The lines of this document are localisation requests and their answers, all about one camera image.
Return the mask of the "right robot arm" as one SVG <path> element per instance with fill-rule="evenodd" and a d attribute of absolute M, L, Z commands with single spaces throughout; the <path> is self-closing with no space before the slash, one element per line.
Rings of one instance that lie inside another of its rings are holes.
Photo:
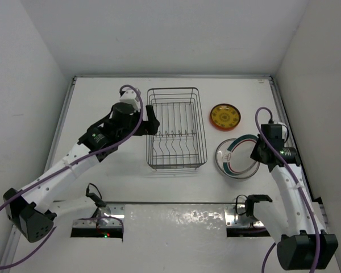
<path fill-rule="evenodd" d="M 251 159 L 268 167 L 279 189 L 285 214 L 268 195 L 249 195 L 246 215 L 263 223 L 274 239 L 280 266 L 286 270 L 326 269 L 337 248 L 336 235 L 329 234 L 315 216 L 302 179 L 301 161 L 293 147 L 284 145 L 283 126 L 269 122 L 261 133 Z"/>

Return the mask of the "yellow brown plate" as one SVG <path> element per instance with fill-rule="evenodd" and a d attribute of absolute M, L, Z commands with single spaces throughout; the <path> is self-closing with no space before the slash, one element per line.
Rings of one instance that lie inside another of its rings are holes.
<path fill-rule="evenodd" d="M 220 131 L 231 131 L 238 126 L 241 121 L 240 111 L 230 104 L 215 105 L 209 115 L 211 124 Z"/>

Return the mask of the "white plate green rim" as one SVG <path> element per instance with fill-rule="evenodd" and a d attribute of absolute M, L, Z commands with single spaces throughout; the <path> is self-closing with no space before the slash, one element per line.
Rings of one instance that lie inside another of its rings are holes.
<path fill-rule="evenodd" d="M 246 179 L 253 176 L 260 167 L 260 163 L 251 159 L 251 152 L 257 137 L 252 134 L 242 135 L 226 148 L 222 159 L 222 170 L 230 177 Z"/>

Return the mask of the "orange plate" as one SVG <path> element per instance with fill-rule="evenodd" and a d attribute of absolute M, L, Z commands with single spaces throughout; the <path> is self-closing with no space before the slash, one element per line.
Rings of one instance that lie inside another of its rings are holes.
<path fill-rule="evenodd" d="M 210 114 L 211 125 L 220 131 L 231 131 L 235 129 L 241 121 L 239 116 L 229 115 L 229 114 Z"/>

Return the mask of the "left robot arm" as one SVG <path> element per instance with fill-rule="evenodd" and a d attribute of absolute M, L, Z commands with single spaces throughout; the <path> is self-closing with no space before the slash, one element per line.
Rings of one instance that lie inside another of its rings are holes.
<path fill-rule="evenodd" d="M 118 102 L 110 113 L 92 124 L 59 162 L 40 178 L 20 190 L 10 188 L 3 195 L 8 219 L 34 243 L 54 226 L 57 213 L 50 209 L 55 197 L 90 168 L 102 162 L 133 135 L 155 135 L 160 122 L 152 105 L 136 111 L 131 104 Z"/>

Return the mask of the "white patterned plate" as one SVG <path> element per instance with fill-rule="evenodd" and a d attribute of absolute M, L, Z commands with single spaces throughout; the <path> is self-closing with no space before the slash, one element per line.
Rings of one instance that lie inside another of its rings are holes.
<path fill-rule="evenodd" d="M 226 177 L 229 177 L 231 179 L 235 179 L 235 180 L 246 180 L 246 179 L 249 179 L 249 178 L 246 178 L 246 179 L 238 179 L 237 177 L 230 177 L 228 175 L 226 175 L 224 173 L 224 171 L 222 170 L 222 159 L 223 159 L 223 155 L 224 155 L 224 152 L 226 150 L 226 148 L 232 143 L 233 140 L 235 140 L 236 138 L 231 138 L 231 139 L 226 139 L 224 140 L 222 143 L 219 144 L 219 146 L 217 147 L 216 149 L 216 152 L 215 152 L 215 163 L 216 163 L 216 166 L 217 168 L 219 169 L 219 171 Z"/>

